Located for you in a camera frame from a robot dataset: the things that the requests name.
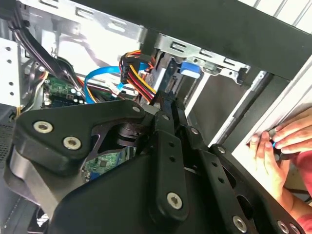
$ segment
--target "silver metal plate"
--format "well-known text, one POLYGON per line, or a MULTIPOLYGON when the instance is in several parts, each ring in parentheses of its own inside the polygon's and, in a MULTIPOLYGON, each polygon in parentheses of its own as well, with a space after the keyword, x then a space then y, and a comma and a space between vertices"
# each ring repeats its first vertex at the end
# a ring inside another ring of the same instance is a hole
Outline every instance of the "silver metal plate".
POLYGON ((20 106, 19 46, 0 38, 0 102, 20 106))
POLYGON ((85 23, 86 21, 94 21, 99 23, 107 31, 137 41, 139 41, 144 29, 140 25, 110 16, 69 0, 20 0, 20 2, 74 22, 85 23))
POLYGON ((240 68, 249 68, 249 66, 241 62, 234 61, 222 55, 218 55, 198 46, 163 34, 159 35, 155 48, 182 58, 195 57, 203 59, 237 72, 240 68))

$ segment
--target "green circuit board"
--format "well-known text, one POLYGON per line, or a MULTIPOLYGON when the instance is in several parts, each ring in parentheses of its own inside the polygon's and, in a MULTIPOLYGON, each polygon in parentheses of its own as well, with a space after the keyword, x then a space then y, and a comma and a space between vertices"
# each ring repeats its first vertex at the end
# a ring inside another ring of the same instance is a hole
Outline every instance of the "green circuit board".
POLYGON ((126 147, 119 153, 101 155, 97 158, 85 162, 83 170, 86 174, 87 180, 92 180, 122 164, 131 158, 134 153, 134 148, 126 147))

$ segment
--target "screw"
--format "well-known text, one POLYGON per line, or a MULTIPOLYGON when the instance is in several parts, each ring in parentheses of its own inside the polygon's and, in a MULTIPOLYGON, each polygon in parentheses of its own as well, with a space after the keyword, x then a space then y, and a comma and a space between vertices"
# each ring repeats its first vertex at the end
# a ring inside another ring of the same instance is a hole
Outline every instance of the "screw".
POLYGON ((301 234, 300 231, 297 229, 297 227, 295 225, 293 225, 292 223, 289 224, 290 227, 293 229, 293 231, 296 233, 296 234, 301 234))
POLYGON ((180 210, 182 208, 182 199, 179 197, 178 194, 175 193, 168 193, 167 201, 172 208, 176 210, 180 210))
POLYGON ((140 112, 140 109, 137 108, 136 106, 133 106, 132 109, 133 109, 134 111, 136 111, 136 112, 140 112))
POLYGON ((192 128, 191 131, 196 135, 198 134, 198 131, 195 128, 192 128))
POLYGON ((162 115, 162 117, 163 117, 165 120, 169 120, 169 117, 166 116, 166 115, 162 115))
POLYGON ((33 127, 39 133, 50 133, 53 130, 52 124, 46 121, 37 121, 33 127))
POLYGON ((288 227, 286 227, 286 225, 282 221, 278 221, 277 224, 279 228, 283 231, 283 233, 285 234, 289 233, 288 227))
POLYGON ((225 149, 223 149, 221 146, 218 146, 218 150, 220 153, 225 154, 225 149))
POLYGON ((74 136, 68 136, 63 140, 63 145, 69 150, 77 150, 81 147, 81 141, 74 136))
POLYGON ((241 217, 235 215, 233 217, 233 224, 236 226, 236 228, 241 232, 241 233, 246 233, 247 232, 247 226, 245 222, 242 220, 241 217))

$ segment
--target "red wire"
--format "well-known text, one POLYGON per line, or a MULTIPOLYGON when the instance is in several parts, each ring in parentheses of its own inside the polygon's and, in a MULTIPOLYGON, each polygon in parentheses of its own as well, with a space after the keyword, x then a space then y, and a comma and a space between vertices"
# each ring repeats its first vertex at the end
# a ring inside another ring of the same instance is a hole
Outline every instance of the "red wire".
MULTIPOLYGON (((128 79, 127 80, 129 84, 133 85, 134 87, 136 86, 132 80, 128 79)), ((150 98, 148 96, 146 96, 145 93, 143 93, 140 89, 137 89, 137 91, 148 101, 148 102, 151 102, 150 98)))
POLYGON ((150 99, 153 99, 154 97, 147 91, 147 89, 137 80, 134 78, 134 76, 129 72, 128 75, 130 76, 131 80, 136 84, 137 87, 139 87, 150 99))

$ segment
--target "black panel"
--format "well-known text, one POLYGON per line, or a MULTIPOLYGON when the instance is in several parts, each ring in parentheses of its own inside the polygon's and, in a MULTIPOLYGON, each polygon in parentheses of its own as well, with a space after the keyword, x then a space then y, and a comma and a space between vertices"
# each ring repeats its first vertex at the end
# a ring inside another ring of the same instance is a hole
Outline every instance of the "black panel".
POLYGON ((185 42, 293 79, 312 36, 237 0, 75 0, 185 42))
POLYGON ((263 92, 255 100, 252 106, 245 113, 241 121, 229 134, 223 145, 232 152, 251 128, 259 121, 267 109, 273 104, 277 97, 289 84, 289 81, 281 77, 274 76, 267 84, 263 92))

